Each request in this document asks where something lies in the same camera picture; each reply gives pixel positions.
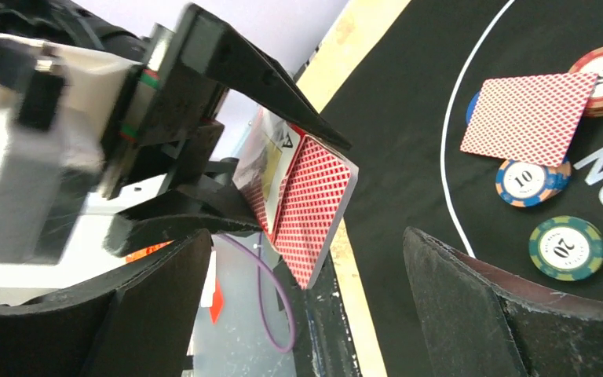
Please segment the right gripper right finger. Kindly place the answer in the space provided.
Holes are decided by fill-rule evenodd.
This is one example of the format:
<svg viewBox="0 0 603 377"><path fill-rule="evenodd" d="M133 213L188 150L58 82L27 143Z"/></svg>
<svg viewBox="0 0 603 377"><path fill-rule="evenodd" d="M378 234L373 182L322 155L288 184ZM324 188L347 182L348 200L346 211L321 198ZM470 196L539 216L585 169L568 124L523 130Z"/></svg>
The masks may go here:
<svg viewBox="0 0 603 377"><path fill-rule="evenodd" d="M420 229L407 278L437 376L603 376L603 302L471 258Z"/></svg>

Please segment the blue chips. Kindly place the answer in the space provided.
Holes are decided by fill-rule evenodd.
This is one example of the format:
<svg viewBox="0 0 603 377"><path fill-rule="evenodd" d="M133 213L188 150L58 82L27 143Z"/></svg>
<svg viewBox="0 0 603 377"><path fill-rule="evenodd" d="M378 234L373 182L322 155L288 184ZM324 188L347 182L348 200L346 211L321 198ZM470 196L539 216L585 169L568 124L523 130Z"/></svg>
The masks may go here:
<svg viewBox="0 0 603 377"><path fill-rule="evenodd" d="M534 207L563 191L570 181L572 165L564 159L559 167L546 167L506 160L495 177L495 190L514 207Z"/></svg>

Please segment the green chips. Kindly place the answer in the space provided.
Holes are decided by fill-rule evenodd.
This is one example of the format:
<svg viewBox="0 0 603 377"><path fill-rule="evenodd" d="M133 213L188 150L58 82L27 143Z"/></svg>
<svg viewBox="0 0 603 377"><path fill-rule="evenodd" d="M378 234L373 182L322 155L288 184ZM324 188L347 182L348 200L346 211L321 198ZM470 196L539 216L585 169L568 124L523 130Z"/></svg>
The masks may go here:
<svg viewBox="0 0 603 377"><path fill-rule="evenodd" d="M539 223L528 240L535 267L559 281L580 281L603 266L603 236L582 218L557 216Z"/></svg>

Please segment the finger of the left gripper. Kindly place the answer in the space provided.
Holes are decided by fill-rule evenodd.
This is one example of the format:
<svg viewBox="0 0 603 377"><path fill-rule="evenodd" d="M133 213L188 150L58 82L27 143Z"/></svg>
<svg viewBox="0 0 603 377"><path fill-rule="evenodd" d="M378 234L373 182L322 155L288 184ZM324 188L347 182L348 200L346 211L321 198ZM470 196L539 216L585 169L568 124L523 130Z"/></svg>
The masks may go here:
<svg viewBox="0 0 603 377"><path fill-rule="evenodd" d="M180 185L114 215L104 249L116 257L192 235L198 229L217 233L253 233L260 224L233 184L209 177Z"/></svg>
<svg viewBox="0 0 603 377"><path fill-rule="evenodd" d="M234 27L196 4L183 14L188 30L182 64L235 90L306 133L348 150L350 141L333 129L297 87L279 62Z"/></svg>

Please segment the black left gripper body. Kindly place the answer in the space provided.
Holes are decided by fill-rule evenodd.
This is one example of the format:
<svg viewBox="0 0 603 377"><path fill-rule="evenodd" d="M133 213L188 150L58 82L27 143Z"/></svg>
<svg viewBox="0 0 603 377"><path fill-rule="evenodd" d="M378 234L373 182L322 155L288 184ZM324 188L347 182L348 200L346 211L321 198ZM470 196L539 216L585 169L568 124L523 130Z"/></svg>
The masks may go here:
<svg viewBox="0 0 603 377"><path fill-rule="evenodd" d="M177 158L200 124L215 119L227 90L181 61L192 25L176 31L157 24L133 96L120 119L119 139L103 173L98 193L117 197L135 171L144 148L159 146Z"/></svg>

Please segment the red playing card box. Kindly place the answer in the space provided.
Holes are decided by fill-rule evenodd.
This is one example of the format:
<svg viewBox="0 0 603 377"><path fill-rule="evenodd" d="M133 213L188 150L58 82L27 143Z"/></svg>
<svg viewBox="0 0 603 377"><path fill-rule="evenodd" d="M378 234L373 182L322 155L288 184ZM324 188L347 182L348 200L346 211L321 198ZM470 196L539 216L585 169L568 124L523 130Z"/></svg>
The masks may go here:
<svg viewBox="0 0 603 377"><path fill-rule="evenodd" d="M359 169L300 127L259 108L233 181L302 289L316 282Z"/></svg>

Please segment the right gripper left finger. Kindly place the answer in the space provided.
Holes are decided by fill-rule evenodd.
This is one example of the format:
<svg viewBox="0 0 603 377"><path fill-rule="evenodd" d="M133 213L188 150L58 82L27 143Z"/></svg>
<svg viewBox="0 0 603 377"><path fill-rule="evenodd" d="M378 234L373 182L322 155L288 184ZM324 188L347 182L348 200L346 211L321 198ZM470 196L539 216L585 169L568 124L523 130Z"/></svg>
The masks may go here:
<svg viewBox="0 0 603 377"><path fill-rule="evenodd" d="M0 305L0 376L179 376L212 240L206 230L80 284Z"/></svg>

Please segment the red-backed card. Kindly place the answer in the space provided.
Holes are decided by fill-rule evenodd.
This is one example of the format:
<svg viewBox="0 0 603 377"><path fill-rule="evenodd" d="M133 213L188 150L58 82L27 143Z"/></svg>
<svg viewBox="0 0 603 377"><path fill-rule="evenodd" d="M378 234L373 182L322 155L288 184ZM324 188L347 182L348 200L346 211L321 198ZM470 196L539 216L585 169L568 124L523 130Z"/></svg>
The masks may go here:
<svg viewBox="0 0 603 377"><path fill-rule="evenodd" d="M597 79L579 72L485 80L460 150L560 166Z"/></svg>

